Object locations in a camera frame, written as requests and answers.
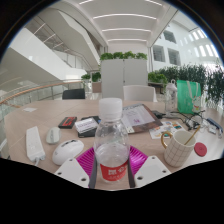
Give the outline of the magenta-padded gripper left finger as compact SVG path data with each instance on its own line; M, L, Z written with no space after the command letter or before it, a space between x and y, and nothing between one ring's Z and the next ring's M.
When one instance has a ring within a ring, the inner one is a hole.
M94 189L97 177L94 149L90 148L77 158L66 160L55 175L81 187Z

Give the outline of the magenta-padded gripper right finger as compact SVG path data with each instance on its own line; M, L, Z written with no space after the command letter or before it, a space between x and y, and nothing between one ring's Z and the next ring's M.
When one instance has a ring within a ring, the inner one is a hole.
M131 188L143 187L170 174L157 156L147 156L137 148L130 147L128 179Z

